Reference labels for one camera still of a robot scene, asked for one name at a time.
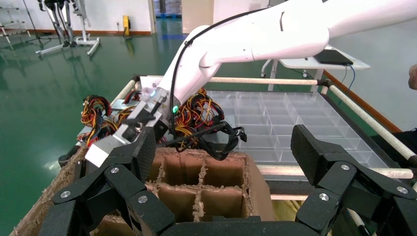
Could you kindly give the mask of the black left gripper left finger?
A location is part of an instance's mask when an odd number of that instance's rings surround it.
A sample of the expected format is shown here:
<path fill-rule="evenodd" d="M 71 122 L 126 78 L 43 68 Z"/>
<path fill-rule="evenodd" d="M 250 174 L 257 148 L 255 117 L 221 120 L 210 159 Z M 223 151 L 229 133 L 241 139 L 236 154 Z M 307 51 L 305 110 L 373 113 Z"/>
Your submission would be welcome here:
<path fill-rule="evenodd" d="M 115 210 L 136 235 L 160 235 L 175 216 L 147 190 L 145 181 L 156 155 L 152 127 L 144 127 L 131 144 L 113 149 L 94 172 L 59 190 L 53 197 L 40 236 L 88 236 Z"/>

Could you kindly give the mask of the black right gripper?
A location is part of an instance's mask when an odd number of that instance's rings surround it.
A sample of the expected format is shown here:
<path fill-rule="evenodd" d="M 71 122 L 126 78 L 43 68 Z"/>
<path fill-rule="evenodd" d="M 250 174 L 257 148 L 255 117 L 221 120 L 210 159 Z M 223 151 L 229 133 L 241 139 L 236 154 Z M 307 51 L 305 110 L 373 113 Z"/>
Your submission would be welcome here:
<path fill-rule="evenodd" d="M 162 118 L 158 119 L 154 125 L 155 141 L 158 143 L 161 138 L 167 133 L 169 129 L 169 122 Z"/>

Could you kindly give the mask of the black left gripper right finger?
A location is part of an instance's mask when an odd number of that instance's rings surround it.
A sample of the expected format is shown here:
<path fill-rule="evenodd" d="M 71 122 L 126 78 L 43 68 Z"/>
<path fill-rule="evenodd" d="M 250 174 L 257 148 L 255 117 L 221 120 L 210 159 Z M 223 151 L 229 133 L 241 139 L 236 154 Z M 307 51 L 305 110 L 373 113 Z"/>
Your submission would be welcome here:
<path fill-rule="evenodd" d="M 324 236 L 347 208 L 377 224 L 379 236 L 417 233 L 416 191 L 358 163 L 342 146 L 320 141 L 295 125 L 291 151 L 314 191 L 296 221 Z"/>

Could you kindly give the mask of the person's bare hand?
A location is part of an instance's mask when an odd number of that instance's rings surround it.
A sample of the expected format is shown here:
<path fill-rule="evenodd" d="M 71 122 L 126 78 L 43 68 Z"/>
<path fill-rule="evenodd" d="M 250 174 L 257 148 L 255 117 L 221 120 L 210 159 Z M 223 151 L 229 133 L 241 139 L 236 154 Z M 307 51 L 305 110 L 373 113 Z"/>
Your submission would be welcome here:
<path fill-rule="evenodd" d="M 408 86 L 410 89 L 417 90 L 417 64 L 414 64 L 409 69 Z"/>

